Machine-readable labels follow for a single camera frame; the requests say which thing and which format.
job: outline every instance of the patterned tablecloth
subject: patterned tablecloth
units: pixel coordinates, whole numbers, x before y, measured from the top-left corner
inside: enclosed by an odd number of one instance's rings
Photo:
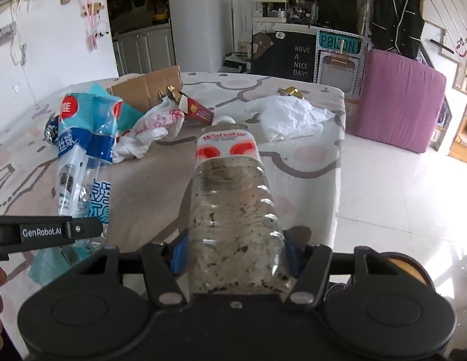
[[[184,73],[184,92],[217,115],[246,123],[257,139],[260,155],[282,227],[299,241],[332,246],[340,193],[340,154],[345,131],[344,94],[324,85],[274,77],[226,73]],[[99,82],[107,87],[114,80]],[[335,118],[319,137],[268,143],[258,114],[248,114],[249,100],[274,95],[279,87],[297,87],[314,106]],[[91,83],[54,93],[22,115],[0,135],[0,215],[56,215],[55,147],[44,141],[47,119],[58,111],[66,93],[86,92]],[[123,252],[155,240],[172,238],[188,224],[189,187],[199,127],[186,123],[174,142],[154,143],[141,160],[112,166],[108,240]],[[40,286],[28,277],[33,252],[12,254],[1,264],[8,283],[1,287],[4,326],[21,355],[27,354],[17,329],[17,311]]]

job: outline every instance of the purple foam mattress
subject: purple foam mattress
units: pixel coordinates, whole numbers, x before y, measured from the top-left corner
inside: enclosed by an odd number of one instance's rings
[[[446,77],[383,50],[367,55],[354,134],[417,153],[426,151],[446,90]]]

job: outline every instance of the black garment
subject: black garment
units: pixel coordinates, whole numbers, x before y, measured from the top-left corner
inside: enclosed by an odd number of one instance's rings
[[[395,49],[415,60],[423,28],[421,0],[375,0],[371,25],[375,48]]]

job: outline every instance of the crumpled white tissue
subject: crumpled white tissue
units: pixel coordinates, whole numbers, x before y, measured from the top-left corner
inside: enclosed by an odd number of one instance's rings
[[[268,96],[246,104],[248,113],[260,113],[259,120],[269,142],[319,136],[322,122],[334,117],[326,109],[313,107],[295,96]]]
[[[123,160],[141,159],[148,152],[153,141],[162,138],[175,138],[180,132],[185,114],[178,109],[178,104],[169,98],[150,109],[133,126],[131,131],[120,138],[116,144],[113,163]]]

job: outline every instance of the bottle cap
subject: bottle cap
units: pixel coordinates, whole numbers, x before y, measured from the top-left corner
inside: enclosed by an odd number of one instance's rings
[[[218,125],[218,124],[235,124],[235,120],[232,117],[229,117],[228,115],[220,115],[218,117],[215,117],[212,122],[212,126]]]

